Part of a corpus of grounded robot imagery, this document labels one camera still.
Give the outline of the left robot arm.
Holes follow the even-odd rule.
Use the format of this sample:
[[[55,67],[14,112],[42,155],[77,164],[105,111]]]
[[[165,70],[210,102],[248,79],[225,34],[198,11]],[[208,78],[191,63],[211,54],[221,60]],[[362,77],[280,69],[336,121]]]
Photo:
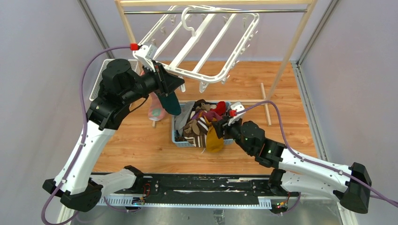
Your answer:
[[[144,175],[131,165],[103,176],[93,176],[92,170],[107,142],[131,113],[132,103],[154,93],[169,114],[180,114],[175,91],[184,84],[184,79],[167,72],[159,62],[154,61],[153,66],[139,75],[129,60],[104,62],[97,96],[83,116],[81,137],[63,170],[43,184],[43,189],[59,197],[67,208],[88,212],[114,192],[128,189],[136,194],[143,190]]]

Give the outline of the mustard yellow sock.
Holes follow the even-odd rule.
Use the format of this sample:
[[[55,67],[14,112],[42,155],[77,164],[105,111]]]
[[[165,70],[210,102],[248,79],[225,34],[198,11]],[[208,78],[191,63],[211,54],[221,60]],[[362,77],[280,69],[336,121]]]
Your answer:
[[[205,120],[208,127],[206,134],[206,151],[211,153],[221,151],[224,147],[224,140],[222,138],[218,138],[214,126],[206,117],[202,117],[202,119]]]

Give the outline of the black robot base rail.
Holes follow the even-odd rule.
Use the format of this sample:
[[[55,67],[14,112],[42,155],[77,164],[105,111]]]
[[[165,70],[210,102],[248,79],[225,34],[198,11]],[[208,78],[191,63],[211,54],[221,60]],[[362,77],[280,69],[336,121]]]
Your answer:
[[[276,200],[288,206],[301,194],[338,201],[334,187],[324,181],[310,181],[287,173],[289,190],[273,187],[274,175],[166,174],[146,173],[140,187],[123,188],[99,201],[99,205],[160,208],[272,209]]]

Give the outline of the blue plastic sock basket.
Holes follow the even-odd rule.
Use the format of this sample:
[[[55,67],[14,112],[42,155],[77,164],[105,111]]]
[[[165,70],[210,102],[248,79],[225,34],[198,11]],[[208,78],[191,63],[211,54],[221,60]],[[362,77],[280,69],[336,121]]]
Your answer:
[[[214,108],[216,108],[217,103],[218,103],[218,102],[207,102],[207,101],[205,101],[205,100],[203,100],[203,99],[200,99],[200,100],[195,101],[195,104],[194,104],[194,106],[193,106],[193,108],[192,108],[192,112],[191,112],[191,114],[190,114],[190,116],[189,116],[189,118],[188,118],[188,120],[187,120],[186,123],[188,123],[189,121],[191,121],[191,120],[192,120],[192,119],[191,119],[192,116],[194,116],[194,115],[195,115],[196,113],[198,113],[199,111],[207,111],[207,112],[208,112],[208,111],[212,111]],[[230,105],[231,105],[231,102],[226,102],[227,109],[229,108]],[[176,117],[176,116],[172,116],[172,120],[173,120],[173,123],[172,123],[172,131],[171,131],[171,134],[172,134],[172,141],[173,141],[173,142],[176,144],[176,146],[178,146],[178,147],[194,147],[193,145],[191,145],[190,143],[188,143],[188,142],[183,138],[183,136],[182,136],[182,134],[183,134],[183,129],[181,129],[180,132],[177,131],[177,130],[175,130],[175,125],[174,125],[175,117]],[[223,140],[224,140],[224,146],[225,146],[225,145],[232,144],[232,139],[223,139]]]

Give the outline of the white plastic clip hanger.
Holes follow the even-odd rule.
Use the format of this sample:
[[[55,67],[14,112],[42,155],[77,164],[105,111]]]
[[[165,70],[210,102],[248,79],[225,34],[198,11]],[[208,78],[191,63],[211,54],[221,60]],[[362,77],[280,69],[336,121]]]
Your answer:
[[[206,5],[170,6],[159,14],[139,46],[154,44],[153,60],[171,74],[199,81],[201,93],[227,81],[260,21],[252,10]]]

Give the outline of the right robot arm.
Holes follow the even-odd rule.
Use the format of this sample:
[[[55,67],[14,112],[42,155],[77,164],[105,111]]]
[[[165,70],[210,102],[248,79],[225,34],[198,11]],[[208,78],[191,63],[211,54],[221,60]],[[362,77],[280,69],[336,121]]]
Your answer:
[[[372,181],[363,164],[340,165],[289,150],[286,144],[266,138],[265,131],[253,121],[220,120],[212,124],[218,137],[229,135],[257,163],[273,169],[268,181],[272,194],[320,195],[350,211],[368,213]]]

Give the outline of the grey sock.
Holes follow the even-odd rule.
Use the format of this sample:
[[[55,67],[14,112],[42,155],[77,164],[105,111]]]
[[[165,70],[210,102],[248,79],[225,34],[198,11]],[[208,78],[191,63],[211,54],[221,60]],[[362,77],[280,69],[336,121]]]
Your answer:
[[[195,104],[195,101],[189,101],[181,106],[181,113],[175,117],[175,130],[179,131],[185,126]]]

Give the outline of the brown white striped sock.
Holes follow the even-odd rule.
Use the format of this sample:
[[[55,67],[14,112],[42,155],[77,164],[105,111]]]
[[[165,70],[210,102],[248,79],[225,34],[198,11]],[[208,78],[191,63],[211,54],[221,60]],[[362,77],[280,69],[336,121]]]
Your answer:
[[[183,138],[194,147],[205,148],[209,125],[204,117],[189,121],[183,127]]]

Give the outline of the green reindeer sock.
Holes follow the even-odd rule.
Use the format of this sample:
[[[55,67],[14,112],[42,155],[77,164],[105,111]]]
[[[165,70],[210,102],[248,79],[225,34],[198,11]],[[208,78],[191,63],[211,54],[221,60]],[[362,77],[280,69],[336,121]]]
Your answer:
[[[172,92],[168,96],[161,96],[156,94],[162,108],[170,115],[178,116],[181,114],[181,106],[175,92]]]

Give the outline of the purple striped sock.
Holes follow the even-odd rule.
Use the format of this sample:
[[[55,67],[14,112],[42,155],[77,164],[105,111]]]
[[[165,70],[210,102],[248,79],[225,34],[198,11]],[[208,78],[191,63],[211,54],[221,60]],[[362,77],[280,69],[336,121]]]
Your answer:
[[[215,111],[199,111],[198,113],[196,113],[194,116],[192,116],[192,120],[193,119],[198,119],[200,117],[204,117],[207,119],[207,121],[219,121],[222,119],[222,116],[220,116],[219,114],[217,114]]]

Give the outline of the pink patterned sock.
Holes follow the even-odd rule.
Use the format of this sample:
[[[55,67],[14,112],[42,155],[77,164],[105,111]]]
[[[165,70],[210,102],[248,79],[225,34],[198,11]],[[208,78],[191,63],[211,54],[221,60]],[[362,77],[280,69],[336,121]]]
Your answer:
[[[166,111],[155,93],[150,93],[150,98],[151,105],[148,110],[148,118],[152,121],[160,121],[166,116]]]

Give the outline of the red sock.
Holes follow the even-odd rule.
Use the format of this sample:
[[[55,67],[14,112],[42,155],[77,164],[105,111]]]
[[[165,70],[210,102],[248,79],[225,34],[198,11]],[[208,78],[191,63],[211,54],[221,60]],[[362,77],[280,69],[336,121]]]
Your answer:
[[[217,103],[216,108],[214,108],[212,111],[214,111],[220,116],[223,116],[226,112],[226,109],[227,109],[226,102],[220,101]]]

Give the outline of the wooden clothes rack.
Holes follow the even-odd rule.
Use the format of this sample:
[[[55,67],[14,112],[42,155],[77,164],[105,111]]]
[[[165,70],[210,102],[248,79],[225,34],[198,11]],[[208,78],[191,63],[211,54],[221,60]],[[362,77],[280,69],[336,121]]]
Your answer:
[[[230,8],[231,5],[304,5],[303,9],[297,9],[297,13],[300,13],[302,17],[283,57],[281,65],[276,73],[271,88],[268,94],[265,95],[265,99],[268,100],[273,95],[276,86],[282,77],[283,71],[292,57],[303,30],[307,25],[309,17],[316,6],[316,3],[317,2],[314,0],[117,0],[115,5],[131,42],[135,42],[136,39],[134,37],[132,26],[128,20],[128,16],[139,14],[139,11],[133,10],[134,7],[167,6],[169,8],[170,6],[206,5],[220,8]],[[272,9],[252,9],[252,11],[258,13],[259,15],[274,13],[274,10]]]

